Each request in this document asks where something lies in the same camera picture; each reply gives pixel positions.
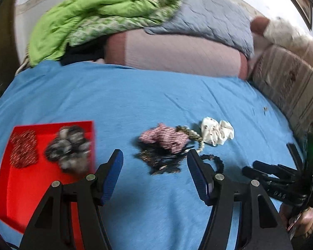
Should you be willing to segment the person's right hand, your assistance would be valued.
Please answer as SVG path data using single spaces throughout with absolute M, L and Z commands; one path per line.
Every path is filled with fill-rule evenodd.
M 313 208 L 309 207 L 297 216 L 292 215 L 292 210 L 293 208 L 285 203 L 280 206 L 279 216 L 284 227 L 293 235 L 292 238 L 305 235 L 313 225 Z

